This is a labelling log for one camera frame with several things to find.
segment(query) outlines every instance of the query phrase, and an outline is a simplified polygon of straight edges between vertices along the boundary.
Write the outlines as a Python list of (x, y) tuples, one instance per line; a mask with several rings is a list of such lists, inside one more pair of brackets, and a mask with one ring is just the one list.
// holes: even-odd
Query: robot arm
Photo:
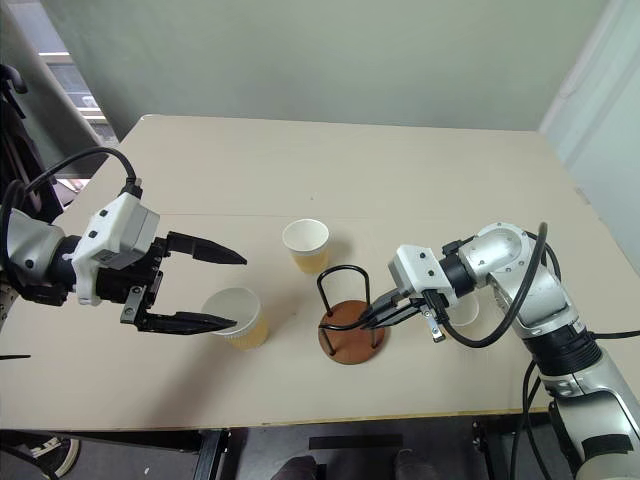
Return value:
[[(109, 153), (123, 164), (127, 179), (120, 194), (91, 218), (82, 236), (65, 236), (62, 229), (35, 220), (13, 208), (56, 171), (87, 155)], [(162, 272), (160, 263), (171, 252), (196, 260), (246, 264), (236, 252), (209, 240), (169, 232), (155, 237), (159, 216), (140, 204), (139, 179), (122, 153), (93, 147), (69, 157), (29, 185), (15, 180), (7, 187), (0, 210), (2, 271), (0, 327), (17, 294), (25, 300), (61, 306), (70, 291), (83, 305), (102, 300), (124, 304), (120, 321), (146, 332), (194, 334), (221, 330), (234, 321), (215, 315), (177, 312), (160, 315), (154, 304)]]
[(420, 312), (434, 341), (444, 340), (443, 326), (468, 346), (487, 346), (500, 335), (490, 342), (466, 339), (449, 323), (446, 308), (475, 288), (491, 286), (508, 316), (531, 269), (534, 275), (510, 325), (553, 397), (552, 423), (574, 473), (579, 479), (640, 478), (640, 405), (558, 278), (531, 262), (534, 250), (526, 232), (506, 223), (446, 245), (442, 260), (431, 249), (402, 245), (389, 263), (396, 288), (372, 303), (363, 328), (395, 325)]

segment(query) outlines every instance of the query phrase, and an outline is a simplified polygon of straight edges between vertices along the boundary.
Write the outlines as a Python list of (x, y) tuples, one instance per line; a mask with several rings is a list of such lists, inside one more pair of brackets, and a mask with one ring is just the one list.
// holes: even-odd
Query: table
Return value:
[[(143, 204), (161, 215), (159, 235), (209, 238), (249, 261), (174, 254), (153, 311), (199, 311), (215, 291), (244, 285), (260, 296), (270, 337), (242, 352), (213, 334), (138, 333), (119, 323), (121, 305), (18, 301), (0, 352), (32, 358), (0, 363), (0, 428), (192, 429), (519, 407), (529, 357), (513, 332), (482, 350), (436, 345), (416, 317), (365, 364), (325, 357), (315, 277), (296, 269), (280, 240), (300, 217), (329, 226), (331, 263), (365, 268), (374, 297), (392, 288), (386, 263), (402, 243), (437, 251), (494, 221), (536, 229), (546, 220), (583, 320), (599, 331), (637, 328), (640, 279), (538, 133), (152, 115), (121, 150), (143, 178)], [(82, 233), (123, 180), (111, 159), (57, 223)], [(328, 280), (333, 302), (364, 295), (357, 274)], [(478, 298), (470, 336), (500, 318), (491, 291)], [(640, 393), (635, 343), (603, 345)]]

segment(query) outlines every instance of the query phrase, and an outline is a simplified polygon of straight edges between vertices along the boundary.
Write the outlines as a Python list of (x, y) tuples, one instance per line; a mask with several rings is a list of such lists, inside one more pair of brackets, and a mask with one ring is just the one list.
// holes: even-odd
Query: white wall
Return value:
[(535, 130), (605, 0), (47, 0), (116, 134), (147, 113)]
[(541, 131), (640, 274), (640, 2), (611, 2)]

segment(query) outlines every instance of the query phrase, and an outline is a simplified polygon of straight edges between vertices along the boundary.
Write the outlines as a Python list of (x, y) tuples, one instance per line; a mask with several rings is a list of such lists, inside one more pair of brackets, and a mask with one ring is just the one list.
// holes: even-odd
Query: person's foot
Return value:
[(49, 467), (58, 477), (71, 470), (80, 452), (80, 441), (51, 437), (38, 445), (27, 445), (31, 456)]
[(316, 480), (318, 465), (311, 455), (287, 460), (271, 480)]
[(400, 450), (394, 461), (396, 480), (439, 480), (433, 466), (420, 459), (413, 450)]

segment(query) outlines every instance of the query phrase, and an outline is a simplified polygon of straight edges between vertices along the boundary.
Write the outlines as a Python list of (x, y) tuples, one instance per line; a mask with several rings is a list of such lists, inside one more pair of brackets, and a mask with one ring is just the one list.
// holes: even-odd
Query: white paper cup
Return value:
[(233, 327), (212, 333), (224, 337), (227, 342), (241, 350), (262, 345), (269, 335), (269, 326), (262, 316), (260, 299), (248, 288), (220, 290), (205, 302), (202, 313), (238, 322)]
[(320, 273), (329, 264), (329, 229), (311, 218), (290, 223), (282, 231), (282, 243), (291, 252), (298, 268), (304, 273)]
[(480, 304), (474, 293), (459, 299), (458, 305), (447, 310), (449, 322), (454, 327), (465, 327), (471, 324), (480, 313)]

